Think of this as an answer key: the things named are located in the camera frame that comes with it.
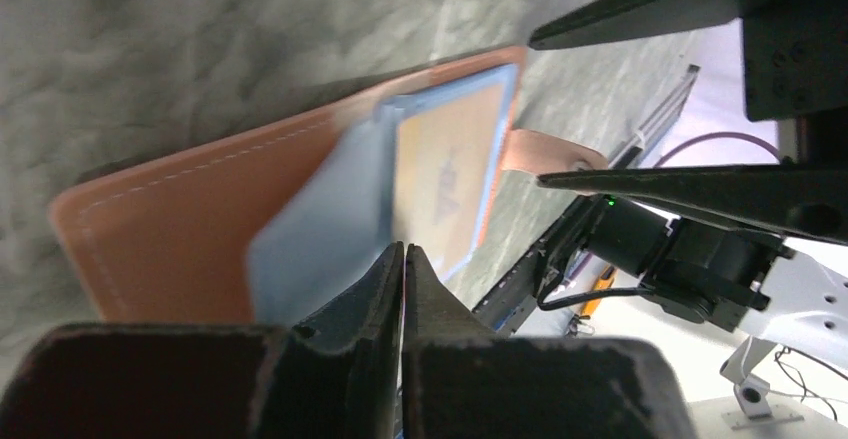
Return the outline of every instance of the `leather strap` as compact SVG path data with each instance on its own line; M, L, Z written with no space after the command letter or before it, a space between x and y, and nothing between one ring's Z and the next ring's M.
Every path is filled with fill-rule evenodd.
M527 129L514 129L508 133L501 162L504 170L522 171L534 176L608 167L606 158L597 151Z

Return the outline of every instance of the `black cable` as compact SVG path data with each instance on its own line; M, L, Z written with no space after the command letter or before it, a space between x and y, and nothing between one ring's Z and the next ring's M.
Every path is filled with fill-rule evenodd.
M818 358L816 358L816 357L813 357L813 356L811 356L811 355L807 354L806 352L802 352L802 351L799 351L799 350L797 350L797 349L792 349L791 347L787 347L787 349L789 349L790 351L794 352L795 354L798 354L798 355L801 355L801 356L806 357L807 359L809 359L809 360L811 360L811 361L813 361L813 362L817 363L818 365L820 365L820 366L822 366L822 367L824 367L824 368L826 368L826 369L830 370L830 372L832 372L832 373L836 374L837 376L841 377L842 379L845 379L846 381L848 381L848 376L846 376L846 375L845 375L842 371L840 371L840 370L836 369L835 367L833 367L833 366L831 366L830 364L828 364L828 363L826 363L826 362L822 361L821 359L818 359Z
M809 358L809 359L812 359L813 361L818 362L818 363L820 363L820 364L822 364L822 365L824 365L824 366L828 367L828 369L831 369L831 370L832 370L832 367L829 367L827 364L824 364L824 363L822 363L821 361L819 361L819 360L817 360L817 359L815 359L815 358L810 357L808 354L804 354L804 353L802 353L802 352L800 352L800 351L797 351L797 350L795 350L795 349L792 349L792 348L790 348L790 347L784 347L782 350L780 350L780 351L778 351L778 352L775 352L775 353L774 353L774 362L775 362L775 363L777 363L777 366L778 366L778 367L780 367L780 370L781 370L781 371L783 371L783 373L784 373L784 374L786 374L786 377L788 377L790 381L794 382L795 384L797 384L798 386L800 386L802 389L804 389L804 395L803 395L803 396L801 396L801 401L803 402L803 400L804 400L804 399L806 399L806 397L807 397L807 395L808 395L808 394L809 394L810 396L812 396L812 397L814 397L814 398L816 398L816 399L818 399L818 400L822 401L822 402L823 402L823 403L824 403L824 404L825 404L825 405L826 405L826 406L830 409L830 413L833 415L833 420L834 420L834 422L839 422L839 416L836 414L836 408L835 408L835 407L833 407L833 404L831 404L831 403L830 403L830 401L829 401L827 398L822 397L822 396L820 396L820 395L816 394L815 392L811 391L809 388L807 388L807 383L804 381L804 375L803 375L803 374L801 374L801 371L799 371L799 370L798 370L798 368L796 368L795 366L791 366L791 365L789 365L789 364L786 364L786 363L784 363L783 361L781 361L781 358L782 358L784 355L786 355L786 354L790 354L790 353L792 353L792 352L797 352L798 354L800 354L800 355L802 355L802 356L804 356L804 357L807 357L807 358ZM795 378L794 378L794 377L792 377L792 376L789 374L789 372L788 372L788 371L786 371L786 369L784 369L784 366L785 366L785 367L789 367L789 368L794 369L794 370L795 370L795 372L797 372L797 373L798 373L798 378L800 378L800 379L801 379L801 382L799 383L798 381L796 381L796 380L795 380ZM839 371L834 371L834 372L836 372L836 373L837 373L837 374L839 374L840 376L843 376L843 374L840 374L840 373L839 373Z
M799 401L799 402L804 402L804 399L806 399L807 396L810 395L810 390L807 389L807 382L804 381L804 375L801 374L801 371L799 371L797 367L792 366L790 364L786 364L785 362L780 360L783 357L784 354L788 354L788 353L789 353L788 347L784 347L783 349L775 352L774 353L774 362L777 364L777 367L779 367L780 370L783 371L783 374L786 375L786 377L789 378L790 381L794 382L796 386L798 386L798 387L800 387L801 389L804 390L804 395L801 397L801 400ZM800 380L800 382L798 382L798 380L795 380L795 378L792 377L791 374L789 374L789 371L786 370L787 367L792 369L793 371L795 371L798 374L798 380Z
M555 311L565 307L575 306L584 302L594 301L595 299L604 299L606 297L632 297L632 296L647 296L651 291L643 287L617 287L614 289L601 289L599 291L584 292L583 294L575 294L573 296L555 299L551 302L538 302L539 309L543 311Z

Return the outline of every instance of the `screw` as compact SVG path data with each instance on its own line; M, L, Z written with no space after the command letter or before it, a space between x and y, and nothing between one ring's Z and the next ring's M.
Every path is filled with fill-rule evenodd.
M786 97L786 78L775 77L774 83L771 86L771 91L780 99Z
M295 326L292 330L300 334L300 337L304 339L310 339L316 334L318 334L317 330L309 326Z
M810 93L804 89L798 89L792 94L792 107L796 110L806 109L810 106Z
M775 51L775 53L771 56L771 62L774 64L774 67L783 67L786 65L786 54Z
M591 171L592 166L586 161L577 161L571 166L571 170L576 171Z
M796 42L789 51L789 56L795 62L802 62L807 58L807 46L803 42Z
M742 389L742 397L745 398L746 401L754 404L760 402L763 399L763 396L759 393L759 391L750 387Z

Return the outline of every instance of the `leather wallet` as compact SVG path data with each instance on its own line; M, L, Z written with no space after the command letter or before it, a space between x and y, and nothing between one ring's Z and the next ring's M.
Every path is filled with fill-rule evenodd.
M510 47L422 70L75 186L54 200L51 222L105 320L253 322L248 244L306 185L352 125L389 98L505 64L521 67L524 55L523 47ZM510 120L514 107L512 101ZM492 187L503 167L556 172L568 169L577 156L605 167L596 152L571 146L531 131L511 131Z

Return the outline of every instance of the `brown leather wallet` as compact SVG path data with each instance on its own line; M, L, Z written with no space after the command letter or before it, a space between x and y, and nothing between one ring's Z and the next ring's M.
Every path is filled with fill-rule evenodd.
M52 224L105 320L252 322L247 245L315 173L353 121L388 97L503 64L523 65L524 57L523 47L510 47L436 66L78 185L53 202ZM516 137L514 131L508 138L502 164L543 172L534 169L545 162L532 159L539 153L527 156L527 141L519 139L512 147ZM565 141L550 138L546 144L542 150L552 149L542 155L562 159L553 161L554 169L568 167L570 156L561 154ZM586 151L589 162L605 167L603 157Z

